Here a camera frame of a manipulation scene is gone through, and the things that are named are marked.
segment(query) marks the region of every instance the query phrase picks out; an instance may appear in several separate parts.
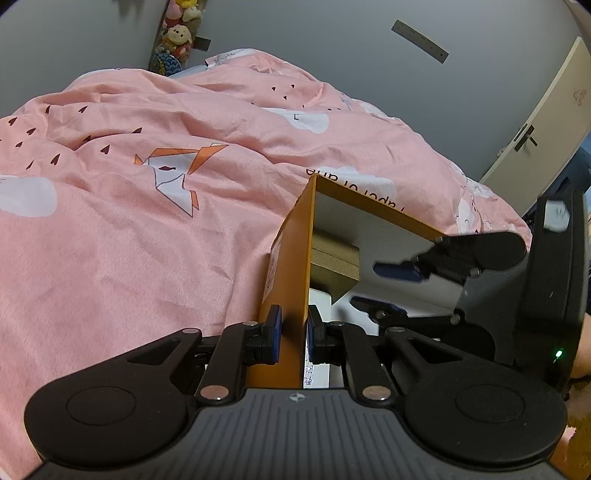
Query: stuffed toy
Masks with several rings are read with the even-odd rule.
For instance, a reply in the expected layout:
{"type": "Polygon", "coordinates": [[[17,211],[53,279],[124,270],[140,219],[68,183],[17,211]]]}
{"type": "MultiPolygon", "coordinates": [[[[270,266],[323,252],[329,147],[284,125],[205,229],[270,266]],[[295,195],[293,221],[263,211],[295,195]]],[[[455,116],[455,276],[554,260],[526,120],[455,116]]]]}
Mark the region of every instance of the stuffed toy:
{"type": "Polygon", "coordinates": [[[169,28],[163,35],[157,51],[168,53],[181,63],[186,61],[191,52],[191,32],[184,25],[169,28]]]}
{"type": "Polygon", "coordinates": [[[197,6],[197,0],[176,0],[181,8],[191,8],[197,6]]]}

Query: cloud print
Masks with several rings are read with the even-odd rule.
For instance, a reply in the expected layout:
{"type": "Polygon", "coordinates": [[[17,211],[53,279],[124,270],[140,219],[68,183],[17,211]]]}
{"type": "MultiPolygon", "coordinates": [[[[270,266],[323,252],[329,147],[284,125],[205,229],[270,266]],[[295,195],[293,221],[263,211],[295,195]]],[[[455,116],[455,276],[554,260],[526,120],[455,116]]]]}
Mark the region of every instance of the cloud print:
{"type": "Polygon", "coordinates": [[[0,211],[21,217],[47,217],[57,208],[57,193],[44,177],[0,175],[0,211]]]}
{"type": "Polygon", "coordinates": [[[285,118],[292,126],[300,130],[309,130],[315,134],[322,134],[329,128],[329,116],[326,113],[309,113],[284,108],[264,108],[267,112],[276,113],[285,118]]]}
{"type": "Polygon", "coordinates": [[[351,188],[351,185],[357,187],[356,191],[370,195],[375,194],[377,199],[388,199],[385,203],[395,202],[396,184],[390,180],[374,175],[359,173],[354,167],[316,167],[312,173],[318,173],[328,179],[339,182],[341,185],[351,188]]]}

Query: cardboard box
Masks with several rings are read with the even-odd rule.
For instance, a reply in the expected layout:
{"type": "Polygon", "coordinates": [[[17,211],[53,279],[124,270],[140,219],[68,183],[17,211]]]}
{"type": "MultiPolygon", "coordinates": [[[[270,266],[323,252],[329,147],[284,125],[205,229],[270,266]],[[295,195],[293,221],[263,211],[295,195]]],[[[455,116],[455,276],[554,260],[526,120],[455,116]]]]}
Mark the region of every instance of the cardboard box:
{"type": "Polygon", "coordinates": [[[249,387],[302,387],[314,229],[359,249],[359,282],[333,305],[333,319],[357,323],[366,332],[377,334],[377,325],[351,307],[351,295],[390,301],[405,308],[410,316],[419,316],[450,313],[462,292],[458,285],[439,277],[421,284],[378,277],[373,271],[375,262],[413,258],[429,250],[443,234],[363,193],[314,174],[283,222],[269,256],[258,320],[265,321],[272,304],[281,306],[280,361],[272,366],[250,367],[246,377],[249,387]]]}

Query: pink comforter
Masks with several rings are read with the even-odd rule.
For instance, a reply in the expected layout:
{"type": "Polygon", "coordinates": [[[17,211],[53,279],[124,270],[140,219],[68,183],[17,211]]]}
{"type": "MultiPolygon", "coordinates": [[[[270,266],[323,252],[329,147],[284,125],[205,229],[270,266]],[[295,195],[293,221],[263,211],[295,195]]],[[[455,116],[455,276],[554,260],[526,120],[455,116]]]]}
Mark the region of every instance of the pink comforter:
{"type": "Polygon", "coordinates": [[[180,80],[85,75],[0,120],[0,468],[57,377],[254,317],[272,240],[315,171],[446,233],[529,230],[402,120],[268,54],[180,80]]]}

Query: blue object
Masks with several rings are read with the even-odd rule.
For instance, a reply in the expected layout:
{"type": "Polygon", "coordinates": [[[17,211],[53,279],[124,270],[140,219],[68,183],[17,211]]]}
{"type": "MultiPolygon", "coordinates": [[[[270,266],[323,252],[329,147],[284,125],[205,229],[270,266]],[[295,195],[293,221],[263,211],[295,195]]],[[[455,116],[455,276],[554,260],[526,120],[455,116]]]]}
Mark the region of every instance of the blue object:
{"type": "Polygon", "coordinates": [[[281,346],[281,322],[281,307],[279,305],[271,305],[271,309],[267,315],[267,321],[265,322],[265,329],[268,329],[271,334],[273,345],[272,356],[275,363],[279,361],[279,350],[281,346]]]}
{"type": "Polygon", "coordinates": [[[396,263],[375,263],[374,272],[383,278],[393,280],[405,280],[415,283],[428,280],[412,262],[396,263]]]}
{"type": "Polygon", "coordinates": [[[167,53],[156,53],[150,62],[150,71],[170,77],[182,70],[180,62],[167,53]]]}

